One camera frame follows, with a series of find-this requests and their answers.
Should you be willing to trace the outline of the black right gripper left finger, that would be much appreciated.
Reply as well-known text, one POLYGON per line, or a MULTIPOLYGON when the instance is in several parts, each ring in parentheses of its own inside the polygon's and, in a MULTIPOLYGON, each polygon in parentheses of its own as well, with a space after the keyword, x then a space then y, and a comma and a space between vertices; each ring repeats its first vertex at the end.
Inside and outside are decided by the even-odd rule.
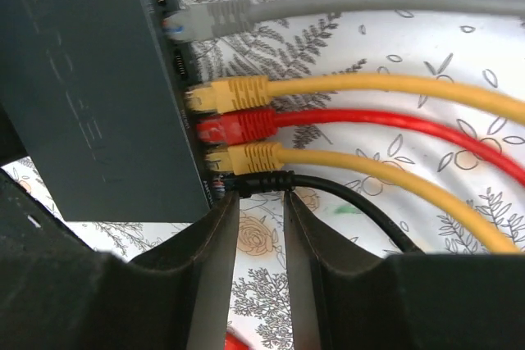
POLYGON ((147 349, 222 349, 226 341, 240 197, 130 261, 147 272, 147 349))

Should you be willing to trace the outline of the dark grey network switch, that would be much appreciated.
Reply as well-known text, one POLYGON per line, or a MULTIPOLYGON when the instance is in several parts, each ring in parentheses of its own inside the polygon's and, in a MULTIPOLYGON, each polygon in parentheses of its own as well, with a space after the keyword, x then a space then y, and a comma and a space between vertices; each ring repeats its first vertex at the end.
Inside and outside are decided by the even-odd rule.
POLYGON ((214 202, 178 0, 1 0, 1 104, 68 221, 194 222, 214 202))

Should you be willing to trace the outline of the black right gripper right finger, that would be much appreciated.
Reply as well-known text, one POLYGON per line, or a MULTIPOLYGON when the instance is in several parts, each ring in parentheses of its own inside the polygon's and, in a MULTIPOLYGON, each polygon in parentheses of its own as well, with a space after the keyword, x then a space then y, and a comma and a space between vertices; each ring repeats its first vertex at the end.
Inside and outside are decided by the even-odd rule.
POLYGON ((285 193, 285 249, 297 349, 387 349, 389 261, 285 193))

